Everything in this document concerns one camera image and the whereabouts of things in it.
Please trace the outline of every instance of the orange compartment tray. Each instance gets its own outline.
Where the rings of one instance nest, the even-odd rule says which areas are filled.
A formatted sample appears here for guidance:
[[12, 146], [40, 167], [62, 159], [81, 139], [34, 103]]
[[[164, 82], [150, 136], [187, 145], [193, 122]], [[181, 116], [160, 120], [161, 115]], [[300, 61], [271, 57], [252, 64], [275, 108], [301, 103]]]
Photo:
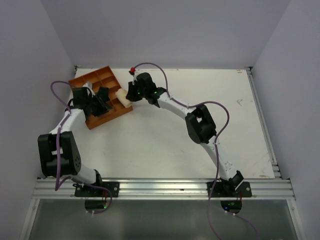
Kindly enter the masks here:
[[121, 115], [133, 110], [132, 106], [125, 108], [125, 106], [123, 106], [116, 97], [116, 91], [118, 91], [121, 86], [109, 66], [100, 68], [96, 71], [87, 73], [69, 81], [69, 83], [75, 85], [76, 87], [82, 87], [86, 82], [92, 83], [92, 90], [95, 93], [98, 92], [100, 87], [109, 88], [110, 101], [107, 101], [106, 103], [112, 106], [112, 109], [102, 116], [97, 117], [90, 115], [85, 121], [89, 129], [98, 127], [101, 124], [111, 121], [112, 119], [120, 117]]

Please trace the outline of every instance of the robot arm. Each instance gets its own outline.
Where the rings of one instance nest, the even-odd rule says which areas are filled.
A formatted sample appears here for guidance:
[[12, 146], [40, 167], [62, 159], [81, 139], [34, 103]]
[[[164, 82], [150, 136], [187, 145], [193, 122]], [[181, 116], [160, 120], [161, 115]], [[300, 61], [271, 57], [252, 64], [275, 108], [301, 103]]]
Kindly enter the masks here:
[[[176, 100], [167, 94], [167, 90], [156, 87], [149, 73], [144, 72], [134, 77], [128, 84], [128, 94], [126, 98], [132, 102], [137, 102], [145, 98], [151, 105], [166, 109], [185, 120], [189, 137], [200, 144], [217, 166], [217, 156], [215, 149], [215, 138], [217, 135], [216, 124], [212, 119], [207, 107], [202, 104], [197, 107], [187, 107], [188, 103], [177, 103]], [[243, 183], [243, 176], [236, 167], [229, 161], [223, 147], [219, 146], [219, 175], [221, 182], [228, 192], [235, 192]]]
[[[57, 148], [56, 137], [58, 128], [60, 131], [60, 177], [72, 177], [73, 180], [80, 183], [103, 186], [99, 172], [95, 169], [86, 167], [82, 161], [77, 148], [73, 132], [80, 124], [83, 124], [86, 118], [93, 114], [100, 116], [107, 113], [111, 107], [106, 104], [108, 89], [100, 87], [97, 94], [88, 92], [88, 87], [73, 88], [73, 106], [71, 112], [65, 112], [65, 115], [58, 126], [49, 134], [43, 134], [38, 137], [38, 148], [43, 174], [48, 177], [57, 177]], [[207, 107], [202, 104], [197, 107], [186, 107], [187, 103], [178, 104], [176, 100], [167, 94], [166, 89], [156, 87], [151, 76], [144, 72], [136, 76], [129, 82], [129, 89], [126, 98], [132, 102], [137, 102], [145, 98], [150, 104], [158, 108], [166, 109], [185, 120], [188, 135], [196, 143], [200, 144], [210, 156], [211, 160], [217, 165], [217, 156], [215, 151], [216, 124], [212, 119]], [[222, 189], [227, 195], [232, 196], [237, 188], [243, 183], [243, 176], [228, 160], [222, 146], [219, 146], [219, 175]], [[76, 197], [95, 197], [90, 194], [90, 189], [85, 190], [87, 194], [78, 194]]]

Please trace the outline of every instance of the light purple wall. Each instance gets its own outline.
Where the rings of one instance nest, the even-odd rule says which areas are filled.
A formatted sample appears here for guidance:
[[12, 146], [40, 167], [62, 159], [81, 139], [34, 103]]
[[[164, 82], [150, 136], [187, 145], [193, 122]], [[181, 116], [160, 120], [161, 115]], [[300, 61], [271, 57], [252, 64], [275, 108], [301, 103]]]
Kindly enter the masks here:
[[0, 30], [0, 239], [15, 240], [40, 172], [38, 135], [63, 110], [50, 82], [73, 66], [39, 0], [0, 1]]
[[290, 0], [42, 0], [85, 67], [253, 66]]
[[280, 170], [319, 239], [320, 1], [292, 0], [253, 68]]

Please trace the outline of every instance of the purple cable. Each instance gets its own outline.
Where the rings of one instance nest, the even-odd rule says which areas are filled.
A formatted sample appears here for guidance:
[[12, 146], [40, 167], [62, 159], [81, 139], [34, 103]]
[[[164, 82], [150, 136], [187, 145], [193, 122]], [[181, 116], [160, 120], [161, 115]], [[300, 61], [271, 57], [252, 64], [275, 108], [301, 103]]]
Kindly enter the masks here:
[[55, 138], [55, 146], [56, 146], [56, 179], [55, 179], [55, 191], [58, 191], [62, 183], [60, 183], [60, 174], [61, 174], [61, 153], [60, 153], [60, 132], [62, 126], [65, 124], [65, 122], [68, 120], [70, 117], [70, 114], [68, 114], [61, 122], [60, 126], [58, 127], [58, 131], [56, 133], [56, 138]]
[[66, 180], [68, 180], [68, 179], [71, 179], [71, 177], [70, 176], [67, 176], [67, 177], [65, 177], [61, 182], [59, 182], [59, 186], [58, 186], [58, 189], [61, 187], [61, 185], [66, 181]]
[[[153, 63], [153, 62], [142, 62], [142, 63], [139, 63], [138, 65], [136, 65], [134, 68], [137, 68], [141, 65], [152, 65], [152, 66], [155, 66], [157, 67], [162, 73], [163, 73], [163, 76], [164, 76], [164, 80], [165, 80], [165, 89], [166, 89], [166, 94], [168, 95], [168, 97], [171, 98], [172, 101], [174, 101], [176, 104], [179, 104], [180, 106], [183, 106], [185, 108], [196, 108], [197, 106], [199, 105], [202, 105], [202, 104], [215, 104], [215, 105], [218, 105], [220, 106], [221, 108], [223, 108], [223, 110], [225, 111], [226, 113], [226, 122], [223, 126], [223, 128], [221, 128], [221, 130], [217, 133], [216, 137], [214, 138], [214, 146], [215, 146], [215, 154], [216, 154], [216, 173], [215, 173], [215, 178], [213, 180], [213, 185], [212, 185], [212, 188], [211, 188], [211, 191], [210, 191], [210, 194], [209, 194], [209, 198], [208, 198], [208, 205], [207, 205], [207, 212], [206, 212], [206, 215], [207, 215], [207, 218], [208, 218], [208, 222], [209, 222], [209, 225], [212, 229], [212, 231], [214, 232], [214, 234], [218, 237], [219, 240], [222, 240], [221, 236], [218, 234], [218, 232], [215, 230], [214, 226], [213, 226], [213, 223], [212, 223], [212, 220], [211, 220], [211, 217], [210, 217], [210, 203], [211, 203], [211, 196], [214, 192], [214, 188], [216, 186], [216, 183], [217, 183], [217, 180], [218, 180], [218, 176], [219, 176], [219, 151], [218, 151], [218, 145], [216, 144], [217, 143], [217, 140], [218, 140], [218, 137], [220, 136], [220, 134], [226, 129], [227, 125], [229, 124], [229, 121], [230, 121], [230, 114], [229, 114], [229, 111], [228, 109], [222, 105], [221, 103], [217, 102], [217, 101], [204, 101], [204, 102], [201, 102], [201, 103], [198, 103], [198, 104], [195, 104], [195, 105], [191, 105], [191, 106], [187, 106], [185, 104], [183, 104], [182, 102], [179, 102], [178, 100], [174, 99], [173, 97], [171, 97], [170, 93], [169, 93], [169, 87], [168, 87], [168, 79], [167, 79], [167, 75], [165, 73], [165, 71], [162, 69], [162, 67], [160, 67], [159, 65]], [[246, 219], [245, 217], [243, 216], [240, 216], [240, 215], [237, 215], [236, 216], [244, 221], [246, 221], [247, 223], [249, 223], [254, 231], [255, 231], [255, 234], [256, 234], [256, 240], [259, 240], [260, 237], [259, 237], [259, 232], [258, 232], [258, 229], [256, 228], [256, 226], [248, 219]]]
[[66, 82], [66, 81], [53, 81], [53, 82], [51, 83], [51, 85], [50, 85], [50, 89], [51, 89], [52, 94], [56, 97], [56, 99], [58, 99], [58, 100], [68, 109], [69, 113], [71, 113], [71, 109], [70, 109], [70, 107], [68, 106], [68, 104], [66, 104], [66, 103], [55, 93], [55, 91], [54, 91], [54, 85], [57, 84], [57, 83], [67, 84], [67, 85], [72, 86], [72, 87], [75, 87], [75, 88], [76, 88], [76, 86], [73, 85], [73, 84], [71, 84], [71, 83], [69, 83], [69, 82]]
[[[69, 111], [69, 113], [71, 114], [71, 109], [68, 106], [68, 104], [66, 104], [54, 91], [54, 84], [56, 83], [60, 83], [60, 84], [67, 84], [69, 86], [75, 87], [75, 85], [66, 82], [66, 81], [53, 81], [50, 85], [50, 89], [52, 94], [56, 97], [56, 99], [58, 99]], [[58, 131], [56, 133], [56, 139], [55, 139], [55, 146], [56, 146], [56, 162], [57, 162], [57, 166], [56, 166], [56, 179], [55, 179], [55, 191], [58, 191], [58, 189], [60, 188], [60, 186], [63, 184], [64, 180], [62, 180], [62, 183], [60, 183], [60, 174], [61, 174], [61, 153], [60, 153], [60, 132], [61, 132], [61, 128], [62, 126], [65, 124], [65, 122], [68, 120], [68, 118], [70, 117], [70, 115], [68, 114], [61, 122], [60, 127], [58, 128]]]

